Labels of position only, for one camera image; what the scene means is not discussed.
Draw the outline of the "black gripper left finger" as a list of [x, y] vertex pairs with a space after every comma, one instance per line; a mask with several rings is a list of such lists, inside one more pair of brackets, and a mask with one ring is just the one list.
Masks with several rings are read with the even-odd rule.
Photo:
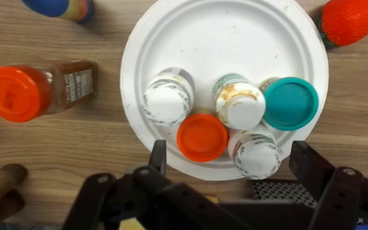
[[135, 218], [145, 230], [248, 230], [248, 224], [195, 189], [164, 176], [166, 141], [153, 143], [147, 164], [115, 177], [88, 176], [61, 230], [117, 230]]

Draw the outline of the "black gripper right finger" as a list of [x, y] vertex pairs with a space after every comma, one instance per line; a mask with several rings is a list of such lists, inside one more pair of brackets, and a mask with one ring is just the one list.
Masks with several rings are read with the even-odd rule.
[[304, 140], [291, 145], [290, 169], [315, 199], [309, 230], [355, 230], [368, 223], [368, 177], [348, 166], [333, 166]]

